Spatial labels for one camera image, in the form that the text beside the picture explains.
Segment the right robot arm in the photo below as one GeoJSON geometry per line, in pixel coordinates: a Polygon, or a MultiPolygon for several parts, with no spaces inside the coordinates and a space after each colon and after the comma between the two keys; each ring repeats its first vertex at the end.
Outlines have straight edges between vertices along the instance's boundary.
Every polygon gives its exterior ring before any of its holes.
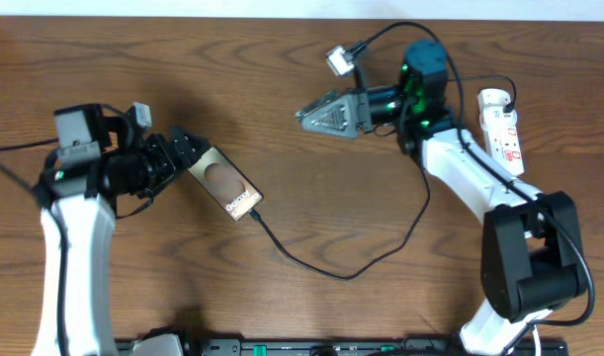
{"type": "Polygon", "coordinates": [[[329,92],[298,111],[297,120],[306,131],[347,138],[393,126],[401,151],[474,213],[482,225],[485,299],[460,330],[459,350],[506,355],[529,330],[550,324],[554,310],[593,297],[595,288],[573,200],[524,183],[492,147],[475,142],[462,115],[445,103],[446,86],[457,77],[439,41],[419,41],[406,49],[396,84],[329,92]]]}

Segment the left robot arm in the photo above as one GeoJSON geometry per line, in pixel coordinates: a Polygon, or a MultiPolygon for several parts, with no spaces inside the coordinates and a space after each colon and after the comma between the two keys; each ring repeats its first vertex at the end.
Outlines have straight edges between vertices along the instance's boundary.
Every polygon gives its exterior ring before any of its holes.
{"type": "Polygon", "coordinates": [[[148,106],[122,112],[82,104],[54,113],[58,147],[33,189],[45,242],[43,307],[36,355],[115,355],[110,312],[110,248],[117,199],[147,209],[210,143],[173,127],[152,133],[148,106]]]}

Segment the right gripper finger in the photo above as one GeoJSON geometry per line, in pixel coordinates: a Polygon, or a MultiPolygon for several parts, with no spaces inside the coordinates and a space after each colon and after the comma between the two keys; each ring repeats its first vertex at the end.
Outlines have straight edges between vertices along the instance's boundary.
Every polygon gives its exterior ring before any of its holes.
{"type": "Polygon", "coordinates": [[[295,113],[295,117],[296,119],[301,122],[303,118],[309,116],[311,113],[315,112],[316,110],[318,110],[320,107],[332,102],[333,100],[335,100],[338,97],[337,92],[335,90],[331,90],[327,93],[325,93],[324,95],[322,95],[320,98],[316,99],[315,101],[313,101],[312,103],[308,104],[306,107],[304,107],[303,109],[297,111],[295,113]]]}
{"type": "Polygon", "coordinates": [[[335,100],[302,119],[300,124],[304,131],[350,139],[357,137],[355,95],[337,95],[335,100]]]}

